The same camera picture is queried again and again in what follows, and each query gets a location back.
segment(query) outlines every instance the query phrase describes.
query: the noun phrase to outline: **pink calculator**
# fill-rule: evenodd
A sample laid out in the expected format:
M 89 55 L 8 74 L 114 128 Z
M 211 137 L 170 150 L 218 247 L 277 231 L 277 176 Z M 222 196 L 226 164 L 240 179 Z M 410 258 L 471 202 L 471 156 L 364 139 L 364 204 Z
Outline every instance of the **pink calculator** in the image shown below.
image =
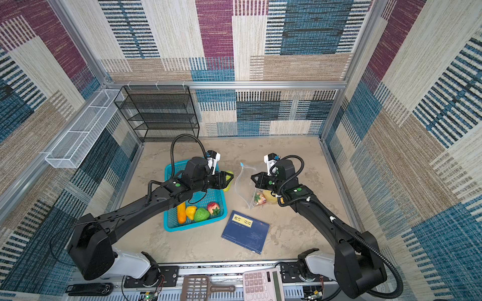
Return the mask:
M 249 271 L 243 273 L 242 277 L 244 301 L 284 301 L 278 269 Z

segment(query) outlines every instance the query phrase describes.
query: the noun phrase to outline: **white mesh basket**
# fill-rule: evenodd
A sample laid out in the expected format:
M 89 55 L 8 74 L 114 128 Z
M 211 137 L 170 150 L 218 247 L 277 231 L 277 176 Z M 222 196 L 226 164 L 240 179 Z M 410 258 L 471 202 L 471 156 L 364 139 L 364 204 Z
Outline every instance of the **white mesh basket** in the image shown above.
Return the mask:
M 119 90 L 102 90 L 45 160 L 54 168 L 79 168 L 116 112 L 113 102 L 116 95 L 120 98 L 117 101 L 124 98 Z

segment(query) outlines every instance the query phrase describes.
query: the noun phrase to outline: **black robotic arm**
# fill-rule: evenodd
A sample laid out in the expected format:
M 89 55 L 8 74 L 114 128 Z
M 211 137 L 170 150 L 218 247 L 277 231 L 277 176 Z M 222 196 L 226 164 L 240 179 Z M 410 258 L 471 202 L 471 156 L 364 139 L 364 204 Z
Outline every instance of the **black robotic arm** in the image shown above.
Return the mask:
M 74 228 L 67 251 L 84 279 L 98 278 L 114 264 L 117 254 L 112 245 L 126 233 L 151 217 L 191 199 L 197 191 L 226 188 L 233 177 L 225 171 L 213 172 L 208 160 L 194 157 L 187 162 L 180 178 L 173 177 L 162 183 L 149 182 L 145 197 L 96 218 L 90 213 L 82 216 Z M 151 192 L 153 183 L 160 186 Z M 156 280 L 156 270 L 154 267 L 151 281 Z
M 84 279 L 93 280 L 109 271 L 118 256 L 112 244 L 138 225 L 191 199 L 197 191 L 224 189 L 232 181 L 233 174 L 214 171 L 219 154 L 214 151 L 205 152 L 201 142 L 192 135 L 183 134 L 174 139 L 171 145 L 172 164 L 174 144 L 178 138 L 184 136 L 189 136 L 199 143 L 204 157 L 192 158 L 182 173 L 174 175 L 173 171 L 172 177 L 165 182 L 150 181 L 147 195 L 131 204 L 96 218 L 86 214 L 78 220 L 67 251 Z M 302 162 L 302 167 L 298 171 L 295 171 L 292 161 L 288 160 L 290 157 Z M 256 187 L 276 192 L 280 206 L 291 206 L 326 237 L 335 250 L 334 277 L 347 296 L 355 298 L 368 292 L 377 297 L 393 299 L 401 295 L 403 283 L 400 275 L 379 253 L 373 235 L 369 232 L 359 233 L 339 220 L 308 187 L 298 183 L 297 176 L 304 166 L 300 157 L 291 155 L 280 159 L 277 155 L 270 154 L 265 157 L 265 162 L 269 162 L 268 172 L 251 177 Z M 153 184 L 159 185 L 154 191 Z M 151 264 L 150 273 L 146 272 L 143 276 L 144 281 L 148 285 L 153 284 L 159 278 L 157 263 L 147 253 L 142 254 Z M 397 280 L 397 289 L 389 294 L 371 290 L 386 281 L 384 264 Z M 310 274 L 308 268 L 304 270 L 307 278 L 315 276 Z
M 301 167 L 295 167 L 288 158 L 297 158 Z M 376 297 L 394 299 L 403 292 L 402 279 L 395 267 L 380 253 L 376 238 L 368 231 L 360 233 L 348 226 L 326 208 L 307 186 L 298 182 L 298 175 L 304 167 L 302 158 L 290 155 L 280 158 L 276 154 L 265 156 L 268 170 L 251 177 L 256 188 L 271 190 L 278 198 L 278 204 L 291 208 L 309 220 L 328 240 L 335 251 L 334 276 L 342 291 L 350 298 L 368 292 Z M 304 278 L 314 278 L 316 273 L 306 266 L 305 257 L 312 249 L 298 256 L 298 268 Z M 372 290 L 387 280 L 384 264 L 392 271 L 397 288 L 392 293 Z

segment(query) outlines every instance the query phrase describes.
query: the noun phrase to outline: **strawberry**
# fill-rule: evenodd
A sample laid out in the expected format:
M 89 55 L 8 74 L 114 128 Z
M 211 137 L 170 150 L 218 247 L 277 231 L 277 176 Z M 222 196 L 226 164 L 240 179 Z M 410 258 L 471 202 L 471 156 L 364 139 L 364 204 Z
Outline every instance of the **strawberry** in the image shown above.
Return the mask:
M 216 216 L 221 212 L 219 205 L 214 202 L 209 203 L 207 209 L 212 216 Z

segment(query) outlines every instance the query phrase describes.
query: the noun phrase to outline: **patterned wall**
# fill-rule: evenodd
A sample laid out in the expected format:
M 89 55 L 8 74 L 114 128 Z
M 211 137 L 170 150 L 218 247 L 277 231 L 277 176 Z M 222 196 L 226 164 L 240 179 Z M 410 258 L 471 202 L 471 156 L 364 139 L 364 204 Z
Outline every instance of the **patterned wall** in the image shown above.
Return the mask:
M 370 0 L 64 0 L 114 81 L 341 80 Z
M 336 90 L 195 90 L 199 136 L 320 134 Z
M 99 87 L 46 0 L 0 0 L 0 194 Z
M 117 112 L 77 170 L 47 168 L 0 226 L 1 300 L 60 299 L 73 268 L 51 256 L 50 237 L 84 214 L 112 211 L 137 148 Z M 73 263 L 64 250 L 71 234 L 70 229 L 57 236 L 54 251 Z
M 390 0 L 326 142 L 399 300 L 482 296 L 482 2 Z
M 0 194 L 98 89 L 46 0 L 0 0 Z M 50 236 L 79 216 L 110 211 L 137 150 L 115 115 L 77 170 L 48 167 L 0 225 L 0 299 L 55 300 L 71 268 Z M 70 232 L 55 242 L 63 251 Z

